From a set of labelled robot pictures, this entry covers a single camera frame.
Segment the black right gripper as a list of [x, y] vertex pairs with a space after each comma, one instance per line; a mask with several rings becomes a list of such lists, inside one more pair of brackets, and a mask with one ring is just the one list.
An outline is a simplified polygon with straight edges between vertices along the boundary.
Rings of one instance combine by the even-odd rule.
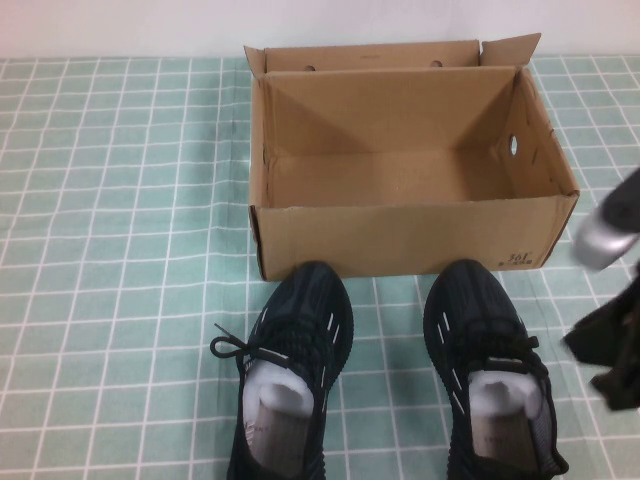
[[590, 383], [612, 411], [639, 407], [639, 280], [577, 322], [563, 338], [575, 360], [606, 372]]

